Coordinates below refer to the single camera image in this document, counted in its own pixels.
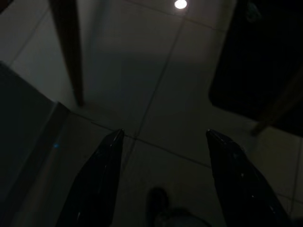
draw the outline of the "shoe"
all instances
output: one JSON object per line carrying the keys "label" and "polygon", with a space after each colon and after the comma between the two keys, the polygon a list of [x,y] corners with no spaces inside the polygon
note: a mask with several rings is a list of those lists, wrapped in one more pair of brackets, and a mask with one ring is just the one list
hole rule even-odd
{"label": "shoe", "polygon": [[147,226],[154,227],[156,217],[169,207],[169,199],[162,188],[153,188],[147,195],[146,219]]}

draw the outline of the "foot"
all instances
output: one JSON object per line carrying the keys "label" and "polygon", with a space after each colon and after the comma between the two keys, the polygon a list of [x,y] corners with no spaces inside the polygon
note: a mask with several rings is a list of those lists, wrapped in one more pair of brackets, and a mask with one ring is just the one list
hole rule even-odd
{"label": "foot", "polygon": [[162,188],[153,188],[147,195],[146,218],[148,227],[153,227],[156,217],[169,207],[169,199]]}

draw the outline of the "tiled floor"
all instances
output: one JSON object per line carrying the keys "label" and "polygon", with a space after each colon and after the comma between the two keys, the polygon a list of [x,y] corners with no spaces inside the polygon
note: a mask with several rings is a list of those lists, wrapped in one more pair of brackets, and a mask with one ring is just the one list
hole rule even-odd
{"label": "tiled floor", "polygon": [[[47,87],[49,96],[58,86],[61,93],[55,97],[91,119],[73,115],[62,132],[62,156],[46,204],[56,202],[44,206],[41,225],[54,226],[74,176],[116,128],[125,128],[132,139],[125,139],[115,227],[145,225],[145,197],[153,186],[164,187],[173,205],[224,226],[211,175],[208,128],[242,145],[285,210],[292,217],[303,216],[302,139],[273,128],[253,138],[249,132],[255,122],[213,107],[207,97],[234,0],[191,0],[183,15],[172,0],[87,2],[78,0],[83,108],[71,100],[49,12],[13,63],[37,87]],[[39,75],[48,75],[49,81],[43,84]]]}

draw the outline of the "wooden leg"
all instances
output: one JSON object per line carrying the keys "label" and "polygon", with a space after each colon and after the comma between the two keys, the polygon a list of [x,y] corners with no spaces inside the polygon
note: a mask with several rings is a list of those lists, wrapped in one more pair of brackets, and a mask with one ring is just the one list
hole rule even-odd
{"label": "wooden leg", "polygon": [[76,0],[49,0],[61,50],[79,106],[83,102],[80,26]]}
{"label": "wooden leg", "polygon": [[274,124],[302,100],[303,65],[287,84],[280,97],[264,110],[259,118],[259,124],[251,131],[251,134],[253,136],[259,135],[266,127]]}

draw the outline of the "black pointed object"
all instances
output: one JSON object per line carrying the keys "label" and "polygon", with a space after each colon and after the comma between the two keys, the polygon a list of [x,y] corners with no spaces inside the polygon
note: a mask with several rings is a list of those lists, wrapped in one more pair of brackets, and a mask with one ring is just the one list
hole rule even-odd
{"label": "black pointed object", "polygon": [[107,135],[76,176],[56,227],[108,227],[113,220],[124,130]]}
{"label": "black pointed object", "polygon": [[264,176],[229,137],[206,132],[214,184],[227,227],[293,226]]}

